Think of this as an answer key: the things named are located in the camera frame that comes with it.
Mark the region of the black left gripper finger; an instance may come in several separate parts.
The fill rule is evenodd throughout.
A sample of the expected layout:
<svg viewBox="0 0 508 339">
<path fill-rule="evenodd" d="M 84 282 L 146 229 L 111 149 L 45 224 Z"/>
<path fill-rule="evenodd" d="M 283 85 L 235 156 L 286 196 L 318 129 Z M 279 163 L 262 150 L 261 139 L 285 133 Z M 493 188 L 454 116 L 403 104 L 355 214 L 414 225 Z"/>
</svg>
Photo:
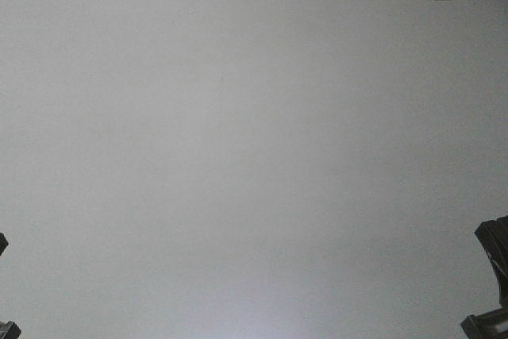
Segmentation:
<svg viewBox="0 0 508 339">
<path fill-rule="evenodd" d="M 3 233 L 0 233 L 0 256 L 5 252 L 9 246 L 9 242 Z"/>
<path fill-rule="evenodd" d="M 21 329 L 15 322 L 0 322 L 0 339 L 18 339 L 20 336 Z"/>
</svg>

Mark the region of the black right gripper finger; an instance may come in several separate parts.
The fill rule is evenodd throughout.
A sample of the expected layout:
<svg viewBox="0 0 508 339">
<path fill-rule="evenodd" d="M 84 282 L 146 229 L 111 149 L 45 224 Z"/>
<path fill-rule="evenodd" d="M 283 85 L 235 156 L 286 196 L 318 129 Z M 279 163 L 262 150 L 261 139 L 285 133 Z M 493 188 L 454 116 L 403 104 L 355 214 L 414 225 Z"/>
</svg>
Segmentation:
<svg viewBox="0 0 508 339">
<path fill-rule="evenodd" d="M 491 263 L 499 289 L 499 304 L 507 307 L 507 216 L 482 222 L 475 235 Z"/>
<path fill-rule="evenodd" d="M 477 316 L 467 316 L 460 326 L 469 339 L 506 339 L 507 309 L 500 308 Z"/>
</svg>

